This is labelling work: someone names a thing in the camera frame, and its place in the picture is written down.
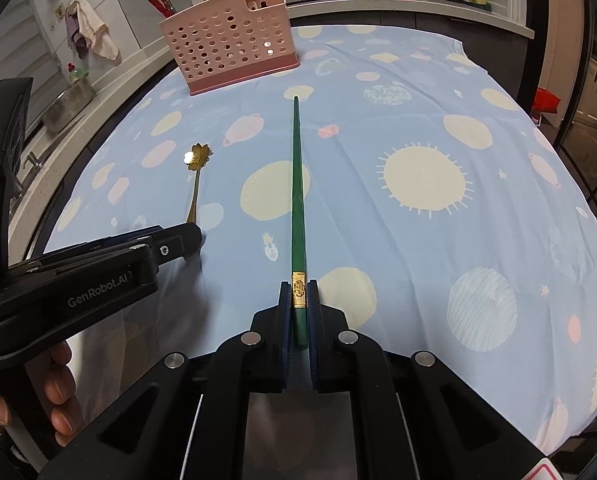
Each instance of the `faucet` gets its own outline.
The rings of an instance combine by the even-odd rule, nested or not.
[[[28,161],[32,164],[32,166],[36,170],[40,170],[40,168],[43,167],[43,164],[41,163],[41,161],[38,160],[38,158],[36,157],[36,155],[34,155],[34,152],[29,152],[28,155],[27,155],[27,157],[25,157],[25,161],[22,164],[22,166],[24,168],[25,168],[25,165],[27,164]]]
[[[23,161],[22,166],[25,168],[25,165],[28,162],[32,165],[32,168],[29,170],[28,174],[25,176],[22,183],[18,179],[18,176],[14,177],[14,196],[13,196],[12,203],[10,204],[10,219],[11,219],[12,215],[14,214],[14,212],[16,211],[16,208],[18,208],[18,205],[21,202],[22,196],[28,190],[30,184],[36,177],[40,168],[43,167],[43,163],[40,160],[38,160],[38,157],[36,155],[34,155],[34,152],[28,153],[28,155],[25,157],[25,160]]]

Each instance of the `human hand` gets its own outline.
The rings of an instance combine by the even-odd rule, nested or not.
[[[51,412],[52,426],[56,430],[56,441],[65,447],[82,429],[83,412],[76,400],[76,382],[67,364],[72,351],[63,341],[51,349],[52,362],[45,374],[43,391],[54,405]],[[12,414],[0,396],[0,432],[12,423]]]

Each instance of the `hanging towel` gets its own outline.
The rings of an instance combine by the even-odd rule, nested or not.
[[[69,48],[77,51],[79,58],[85,59],[90,49],[87,46],[85,36],[78,30],[78,16],[76,14],[66,14],[65,23],[67,25],[67,44]]]
[[[78,16],[78,30],[93,53],[112,61],[117,59],[118,47],[110,38],[107,25],[87,0],[73,0],[67,7],[67,13]]]

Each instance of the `red bag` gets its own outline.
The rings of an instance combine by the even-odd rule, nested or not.
[[[536,96],[534,97],[534,104],[532,105],[532,113],[538,112],[542,114],[558,113],[558,105],[561,100],[552,94],[549,90],[538,87]]]

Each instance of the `gold chopstick band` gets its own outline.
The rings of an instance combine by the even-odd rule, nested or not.
[[[305,273],[292,272],[292,306],[294,308],[305,308]]]

